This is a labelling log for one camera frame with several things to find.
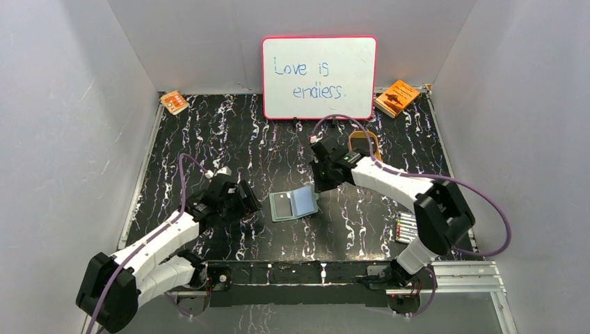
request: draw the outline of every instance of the orange book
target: orange book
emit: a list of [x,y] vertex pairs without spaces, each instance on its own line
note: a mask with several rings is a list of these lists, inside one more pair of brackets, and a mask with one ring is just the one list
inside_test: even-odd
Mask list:
[[420,95],[419,91],[402,80],[398,80],[375,99],[375,106],[393,118],[399,115],[418,95]]
[[160,97],[162,104],[170,111],[171,114],[176,115],[180,111],[185,110],[189,107],[189,104],[186,103],[186,100],[178,90],[170,92],[162,97]]

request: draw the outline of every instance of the cable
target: cable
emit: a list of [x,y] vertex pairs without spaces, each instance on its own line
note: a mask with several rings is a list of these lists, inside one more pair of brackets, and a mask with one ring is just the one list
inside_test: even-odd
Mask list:
[[[186,153],[180,153],[178,154],[178,168],[180,170],[180,213],[174,217],[170,223],[164,224],[164,226],[162,228],[160,228],[159,230],[157,230],[151,237],[147,238],[146,243],[149,243],[150,241],[152,241],[153,239],[155,239],[156,237],[158,237],[160,234],[162,234],[162,232],[164,232],[166,229],[168,229],[172,224],[176,223],[180,217],[183,215],[184,213],[184,207],[185,207],[185,202],[186,202],[186,184],[185,184],[185,180],[184,180],[184,168],[182,166],[182,160],[183,158],[188,157],[190,160],[193,161],[193,163],[195,165],[197,165],[204,173],[207,173],[207,169],[205,169],[205,167],[203,167],[201,164],[199,164],[198,161],[196,161],[195,158],[191,157],[190,155],[186,154]],[[96,322],[96,319],[98,318],[98,313],[100,312],[100,308],[102,307],[102,304],[104,303],[104,299],[106,298],[106,294],[109,293],[109,290],[111,288],[111,286],[113,285],[113,283],[115,282],[115,279],[117,278],[117,276],[119,275],[119,273],[123,270],[123,268],[125,267],[125,265],[127,263],[129,263],[129,261],[131,261],[131,259],[137,255],[142,249],[143,247],[145,247],[145,244],[141,244],[139,245],[137,248],[135,248],[135,250],[133,252],[131,252],[129,254],[129,256],[127,256],[125,258],[125,260],[123,260],[123,262],[121,262],[121,264],[119,264],[119,266],[117,267],[117,269],[115,269],[115,271],[113,272],[113,275],[111,275],[111,277],[109,278],[109,281],[106,282],[104,289],[102,290],[102,293],[100,294],[100,297],[98,298],[98,302],[96,303],[96,307],[94,308],[94,312],[92,314],[92,317],[90,318],[90,323],[88,324],[88,328],[86,329],[86,334],[91,334],[92,333],[92,329],[94,327],[94,324]]]
[[193,317],[193,315],[189,311],[185,310],[184,308],[182,308],[182,306],[178,305],[178,303],[174,301],[174,299],[171,295],[168,294],[168,292],[164,292],[164,296],[172,303],[172,305],[174,305],[178,309],[178,312],[180,312],[181,315],[184,315],[185,317],[189,318]]
[[436,291],[436,288],[438,287],[438,283],[436,282],[436,275],[434,275],[434,272],[432,270],[430,270],[429,267],[424,267],[424,270],[427,271],[430,274],[430,276],[432,277],[432,293],[430,294],[430,298],[428,298],[426,305],[424,305],[423,308],[419,309],[415,313],[410,313],[409,314],[410,317],[420,315],[430,306],[430,304],[432,304],[432,301],[434,300],[434,292]]
[[502,244],[500,246],[500,248],[498,248],[497,250],[494,250],[494,251],[491,251],[491,252],[487,252],[487,253],[476,253],[476,252],[472,252],[471,250],[466,250],[466,249],[460,249],[460,248],[453,247],[453,250],[454,251],[456,251],[458,253],[461,253],[461,254],[465,254],[465,255],[487,257],[487,256],[498,255],[501,252],[505,251],[506,248],[508,248],[508,245],[510,244],[510,241],[512,240],[512,229],[510,227],[510,222],[508,221],[508,217],[504,213],[504,210],[502,210],[500,208],[500,206],[498,206],[498,204],[496,204],[496,202],[494,200],[492,200],[490,197],[488,197],[485,193],[481,192],[480,190],[476,189],[474,186],[472,186],[472,185],[470,185],[468,183],[465,183],[463,181],[460,181],[458,179],[455,179],[454,177],[448,177],[448,176],[436,175],[436,174],[415,174],[415,173],[404,173],[404,172],[401,172],[400,173],[399,171],[392,170],[391,168],[388,168],[387,166],[384,166],[377,158],[375,158],[375,156],[373,154],[373,146],[372,146],[371,137],[369,136],[369,132],[357,120],[355,120],[354,118],[351,118],[350,116],[342,115],[342,114],[339,114],[339,113],[328,115],[328,116],[322,118],[314,126],[314,128],[312,130],[312,135],[314,135],[314,136],[316,135],[317,130],[319,129],[320,125],[324,121],[326,121],[329,118],[335,118],[335,117],[346,118],[347,120],[349,120],[352,123],[354,123],[355,125],[357,125],[362,130],[362,132],[365,133],[365,136],[367,137],[367,141],[369,142],[369,156],[371,157],[371,159],[373,160],[373,162],[379,168],[381,168],[381,170],[384,170],[385,172],[390,173],[390,174],[404,176],[404,177],[425,177],[425,178],[429,178],[429,179],[433,179],[433,180],[444,180],[444,181],[455,182],[455,183],[460,184],[461,186],[464,186],[465,188],[473,191],[479,197],[483,198],[486,202],[490,203],[490,205],[500,215],[500,218],[502,219],[502,222],[504,223],[504,227],[506,228],[506,239],[504,240],[504,244]]

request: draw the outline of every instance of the black table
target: black table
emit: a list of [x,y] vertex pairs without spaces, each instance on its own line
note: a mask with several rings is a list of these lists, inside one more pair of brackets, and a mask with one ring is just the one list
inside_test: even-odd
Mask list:
[[[320,212],[297,221],[273,223],[269,193],[312,182],[308,136],[315,121],[272,121],[262,115],[261,95],[187,95],[190,109],[164,112],[127,245],[145,236],[180,204],[177,156],[185,152],[205,168],[228,166],[249,181],[263,210],[242,221],[220,221],[185,245],[207,260],[387,260],[406,245],[394,241],[399,212],[395,201],[351,185],[321,194]],[[375,111],[362,122],[381,144],[383,161],[410,172],[448,175],[449,169],[427,97],[421,94],[403,115]],[[348,122],[322,131],[346,143],[356,128]],[[188,196],[206,179],[187,166]],[[459,244],[470,249],[468,238]],[[465,260],[452,254],[442,260]]]

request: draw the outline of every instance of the white wall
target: white wall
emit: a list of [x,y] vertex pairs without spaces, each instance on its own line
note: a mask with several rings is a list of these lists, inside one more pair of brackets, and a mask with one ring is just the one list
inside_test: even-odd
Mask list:
[[[590,3],[480,0],[434,85],[457,176],[497,199],[497,257],[520,333],[588,333]],[[472,201],[484,249],[503,239]]]
[[476,0],[112,1],[158,90],[262,91],[268,35],[375,35],[376,87],[434,81]]
[[106,1],[0,2],[0,333],[78,333],[157,93]]

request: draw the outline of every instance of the book cover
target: book cover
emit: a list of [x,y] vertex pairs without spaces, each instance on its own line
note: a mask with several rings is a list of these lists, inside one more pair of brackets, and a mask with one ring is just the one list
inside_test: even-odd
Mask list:
[[419,91],[402,80],[398,80],[375,99],[375,106],[387,115],[395,117],[412,103],[419,94]]

